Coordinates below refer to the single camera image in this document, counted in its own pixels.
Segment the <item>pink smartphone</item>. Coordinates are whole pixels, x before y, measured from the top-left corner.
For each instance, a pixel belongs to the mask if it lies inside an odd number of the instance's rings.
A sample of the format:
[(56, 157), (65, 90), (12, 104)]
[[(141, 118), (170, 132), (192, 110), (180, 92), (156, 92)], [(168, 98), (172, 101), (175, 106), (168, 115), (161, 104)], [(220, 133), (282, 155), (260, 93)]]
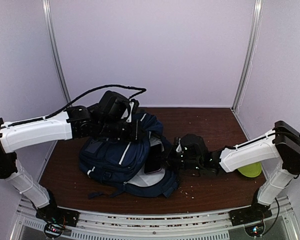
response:
[(148, 157), (144, 164), (143, 172), (148, 175), (159, 172), (161, 167), (162, 145), (156, 144), (150, 147)]

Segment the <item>navy blue student backpack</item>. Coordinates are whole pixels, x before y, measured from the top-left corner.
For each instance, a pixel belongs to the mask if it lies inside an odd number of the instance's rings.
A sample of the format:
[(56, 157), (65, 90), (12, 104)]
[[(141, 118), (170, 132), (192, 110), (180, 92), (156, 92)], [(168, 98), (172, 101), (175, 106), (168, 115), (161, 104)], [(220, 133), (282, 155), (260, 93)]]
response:
[(164, 137), (163, 124), (153, 114), (137, 113), (133, 119), (140, 120), (146, 136), (140, 142), (123, 142), (89, 138), (81, 148), (79, 169), (90, 179), (116, 188), (110, 194), (114, 198), (122, 193), (137, 197), (168, 198), (178, 187), (178, 174), (161, 166), (161, 170), (144, 173), (145, 162), (151, 146), (161, 144), (162, 152), (172, 145)]

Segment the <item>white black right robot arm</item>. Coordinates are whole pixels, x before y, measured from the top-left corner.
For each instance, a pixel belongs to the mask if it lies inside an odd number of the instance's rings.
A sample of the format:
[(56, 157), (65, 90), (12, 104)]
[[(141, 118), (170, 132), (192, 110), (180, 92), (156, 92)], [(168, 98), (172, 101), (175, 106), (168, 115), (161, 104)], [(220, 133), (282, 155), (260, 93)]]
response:
[(252, 205), (246, 210), (251, 221), (258, 220), (291, 180), (300, 176), (300, 132), (280, 120), (257, 138), (215, 151), (208, 150), (201, 136), (187, 134), (175, 138), (165, 154), (165, 161), (172, 167), (211, 176), (272, 159), (278, 160), (276, 168), (255, 192)]

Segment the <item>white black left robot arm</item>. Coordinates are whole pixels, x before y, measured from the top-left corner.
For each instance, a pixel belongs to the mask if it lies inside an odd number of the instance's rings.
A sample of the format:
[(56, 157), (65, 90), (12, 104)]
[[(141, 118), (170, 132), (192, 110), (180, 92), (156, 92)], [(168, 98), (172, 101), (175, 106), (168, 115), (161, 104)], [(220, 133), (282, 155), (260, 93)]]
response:
[(0, 118), (0, 179), (27, 197), (51, 222), (59, 221), (62, 211), (53, 194), (33, 179), (34, 170), (27, 171), (17, 154), (41, 157), (42, 152), (35, 152), (41, 146), (85, 137), (136, 142), (145, 136), (140, 120), (133, 119), (138, 107), (133, 97), (108, 90), (89, 107), (65, 106), (48, 116), (15, 122)]

